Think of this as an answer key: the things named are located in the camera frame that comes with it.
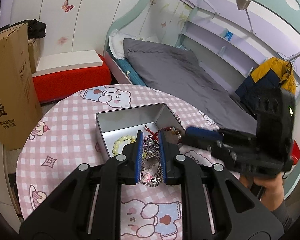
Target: red string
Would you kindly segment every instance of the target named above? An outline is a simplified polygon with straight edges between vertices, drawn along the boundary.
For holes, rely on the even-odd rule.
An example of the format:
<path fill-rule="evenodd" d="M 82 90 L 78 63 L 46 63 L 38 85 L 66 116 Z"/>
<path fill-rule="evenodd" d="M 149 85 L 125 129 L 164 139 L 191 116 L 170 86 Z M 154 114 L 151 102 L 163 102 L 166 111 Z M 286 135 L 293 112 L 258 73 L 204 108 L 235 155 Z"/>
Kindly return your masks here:
<path fill-rule="evenodd" d="M 157 132 L 156 133 L 152 132 L 146 125 L 145 125 L 145 127 L 146 127 L 146 131 L 152 134 L 152 139 L 159 141 L 158 137 L 157 137 L 158 133 Z"/>
<path fill-rule="evenodd" d="M 145 125 L 145 127 L 146 127 L 146 131 L 152 134 L 152 139 L 157 140 L 159 142 L 159 139 L 158 139 L 159 131 L 154 133 L 146 125 Z M 171 127 L 163 128 L 163 130 L 164 131 L 171 131 Z"/>

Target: person's hand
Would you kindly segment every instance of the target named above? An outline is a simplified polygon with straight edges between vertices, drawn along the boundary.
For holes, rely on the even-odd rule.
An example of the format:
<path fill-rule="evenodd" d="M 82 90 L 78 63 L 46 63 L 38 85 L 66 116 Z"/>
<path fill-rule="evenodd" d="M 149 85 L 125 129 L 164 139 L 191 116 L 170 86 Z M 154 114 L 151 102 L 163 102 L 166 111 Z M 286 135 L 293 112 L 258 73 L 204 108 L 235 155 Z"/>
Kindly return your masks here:
<path fill-rule="evenodd" d="M 239 181 L 245 187 L 249 186 L 249 182 L 245 176 L 240 175 Z M 282 175 L 279 173 L 274 179 L 254 178 L 253 181 L 258 186 L 266 188 L 261 197 L 261 203 L 270 211 L 276 210 L 284 200 Z"/>

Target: gray blanket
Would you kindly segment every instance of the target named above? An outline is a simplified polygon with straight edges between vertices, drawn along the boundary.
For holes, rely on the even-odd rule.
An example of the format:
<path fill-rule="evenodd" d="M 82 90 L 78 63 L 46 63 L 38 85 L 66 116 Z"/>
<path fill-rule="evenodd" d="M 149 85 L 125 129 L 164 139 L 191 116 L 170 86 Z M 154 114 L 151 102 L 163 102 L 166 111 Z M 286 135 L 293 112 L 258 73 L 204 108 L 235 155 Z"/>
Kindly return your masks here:
<path fill-rule="evenodd" d="M 190 50 L 123 40 L 124 54 L 148 87 L 174 95 L 209 116 L 220 127 L 256 133 L 256 120 L 215 82 Z"/>

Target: round table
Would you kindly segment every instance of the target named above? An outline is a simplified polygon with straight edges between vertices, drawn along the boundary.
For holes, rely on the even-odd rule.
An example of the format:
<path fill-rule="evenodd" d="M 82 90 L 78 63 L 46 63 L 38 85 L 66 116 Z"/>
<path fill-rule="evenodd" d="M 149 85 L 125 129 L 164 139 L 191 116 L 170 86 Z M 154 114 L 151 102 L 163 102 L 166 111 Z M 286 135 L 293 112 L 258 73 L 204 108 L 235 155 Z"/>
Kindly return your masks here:
<path fill-rule="evenodd" d="M 165 103 L 184 128 L 218 128 L 185 101 L 149 87 L 119 84 L 79 91 L 47 112 L 19 156 L 16 179 L 24 219 L 79 164 L 104 163 L 95 136 L 97 112 L 157 103 Z M 189 146 L 180 152 L 206 166 L 220 163 Z M 182 239 L 180 186 L 123 185 L 121 201 L 121 239 Z"/>

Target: blue mattress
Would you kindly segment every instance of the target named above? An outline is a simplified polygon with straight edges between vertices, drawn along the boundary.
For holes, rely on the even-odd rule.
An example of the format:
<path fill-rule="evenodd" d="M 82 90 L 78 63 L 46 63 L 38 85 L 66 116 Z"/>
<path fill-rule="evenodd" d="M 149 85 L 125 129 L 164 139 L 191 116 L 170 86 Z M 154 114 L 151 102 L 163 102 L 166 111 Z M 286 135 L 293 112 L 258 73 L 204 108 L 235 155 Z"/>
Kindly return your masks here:
<path fill-rule="evenodd" d="M 127 59 L 117 59 L 112 55 L 112 52 L 110 49 L 108 49 L 108 53 L 111 56 L 111 58 L 118 64 L 118 66 L 122 69 L 122 71 L 130 78 L 130 81 L 134 85 L 139 86 L 147 86 L 142 78 L 138 75 L 138 73 L 133 69 L 133 67 L 130 65 L 129 61 Z"/>

